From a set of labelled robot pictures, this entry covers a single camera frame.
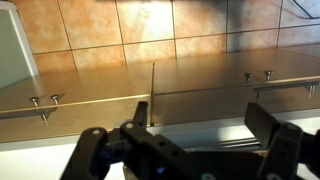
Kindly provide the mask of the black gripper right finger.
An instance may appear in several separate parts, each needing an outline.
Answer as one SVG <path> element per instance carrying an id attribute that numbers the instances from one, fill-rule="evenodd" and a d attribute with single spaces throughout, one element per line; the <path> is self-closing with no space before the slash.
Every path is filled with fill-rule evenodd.
<path id="1" fill-rule="evenodd" d="M 247 105 L 244 123 L 262 148 L 268 148 L 280 122 L 259 104 L 250 102 Z"/>

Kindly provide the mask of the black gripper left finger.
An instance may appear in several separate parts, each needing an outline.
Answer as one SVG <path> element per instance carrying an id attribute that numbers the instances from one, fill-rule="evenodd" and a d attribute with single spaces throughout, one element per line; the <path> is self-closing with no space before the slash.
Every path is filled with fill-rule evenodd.
<path id="1" fill-rule="evenodd" d="M 133 122 L 143 128 L 147 126 L 147 109 L 148 103 L 146 101 L 139 101 L 133 117 Z"/>

